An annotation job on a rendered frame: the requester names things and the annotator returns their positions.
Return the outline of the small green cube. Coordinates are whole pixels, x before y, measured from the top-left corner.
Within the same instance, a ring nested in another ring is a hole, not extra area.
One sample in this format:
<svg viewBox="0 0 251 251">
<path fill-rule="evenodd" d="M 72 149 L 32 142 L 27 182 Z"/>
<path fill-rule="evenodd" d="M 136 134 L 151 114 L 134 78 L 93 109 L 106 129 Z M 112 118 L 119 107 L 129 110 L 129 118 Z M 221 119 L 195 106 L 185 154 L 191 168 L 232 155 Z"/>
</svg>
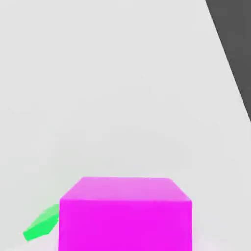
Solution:
<svg viewBox="0 0 251 251">
<path fill-rule="evenodd" d="M 59 221 L 59 204 L 45 209 L 23 232 L 26 241 L 49 234 Z"/>
</svg>

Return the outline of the small magenta cube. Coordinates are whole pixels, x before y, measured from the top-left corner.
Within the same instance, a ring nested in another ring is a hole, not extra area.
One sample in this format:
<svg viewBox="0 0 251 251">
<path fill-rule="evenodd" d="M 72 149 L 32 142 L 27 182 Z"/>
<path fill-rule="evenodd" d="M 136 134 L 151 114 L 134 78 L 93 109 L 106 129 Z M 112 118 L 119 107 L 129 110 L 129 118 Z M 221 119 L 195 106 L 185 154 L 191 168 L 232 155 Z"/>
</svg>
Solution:
<svg viewBox="0 0 251 251">
<path fill-rule="evenodd" d="M 192 201 L 169 178 L 83 177 L 59 201 L 58 251 L 192 251 Z"/>
</svg>

